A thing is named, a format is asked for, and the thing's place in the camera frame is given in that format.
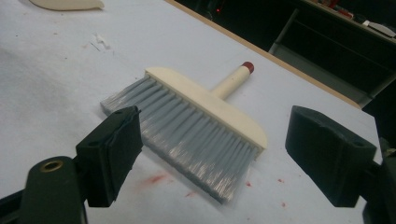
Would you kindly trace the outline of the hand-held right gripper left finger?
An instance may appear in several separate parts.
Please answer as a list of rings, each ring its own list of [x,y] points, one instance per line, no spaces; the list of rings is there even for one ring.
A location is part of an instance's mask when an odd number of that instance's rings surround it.
[[[129,106],[111,113],[77,146],[91,207],[109,207],[142,151],[140,110]]]

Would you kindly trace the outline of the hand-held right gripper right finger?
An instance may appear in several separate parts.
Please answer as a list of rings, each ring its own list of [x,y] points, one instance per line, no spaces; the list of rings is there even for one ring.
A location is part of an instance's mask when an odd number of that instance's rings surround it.
[[[336,207],[353,207],[376,147],[324,114],[291,109],[285,148]]]

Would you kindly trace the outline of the cream brush with grey bristles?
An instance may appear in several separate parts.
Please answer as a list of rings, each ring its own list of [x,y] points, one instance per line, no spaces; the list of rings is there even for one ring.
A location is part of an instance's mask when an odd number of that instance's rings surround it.
[[[175,70],[150,67],[101,107],[110,115],[137,106],[144,145],[213,199],[228,203],[267,147],[262,127],[225,101],[253,71],[244,62],[208,91]]]

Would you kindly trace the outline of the cream plastic dustpan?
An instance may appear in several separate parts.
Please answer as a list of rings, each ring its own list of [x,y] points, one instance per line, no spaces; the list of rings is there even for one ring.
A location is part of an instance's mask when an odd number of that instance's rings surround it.
[[[38,7],[50,10],[89,10],[104,8],[101,0],[29,0]]]

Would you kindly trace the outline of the light wooden desk top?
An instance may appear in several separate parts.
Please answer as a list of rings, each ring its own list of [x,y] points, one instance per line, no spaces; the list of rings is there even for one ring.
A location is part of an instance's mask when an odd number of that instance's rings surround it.
[[[373,21],[368,21],[363,17],[358,17],[357,15],[354,15],[353,13],[350,13],[341,7],[331,8],[330,6],[327,6],[329,1],[330,0],[300,0],[301,3],[308,4],[310,7],[317,9],[319,12],[327,13],[333,19],[340,19],[349,25],[353,25],[354,27],[362,29],[364,32],[368,32],[371,35],[380,37],[392,44],[396,44],[396,33],[394,33],[388,27]]]

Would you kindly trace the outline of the white metal desk frame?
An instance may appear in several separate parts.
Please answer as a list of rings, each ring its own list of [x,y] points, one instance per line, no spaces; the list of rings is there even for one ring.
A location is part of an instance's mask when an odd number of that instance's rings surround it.
[[[270,52],[361,106],[396,82],[396,41],[328,12],[295,9]]]

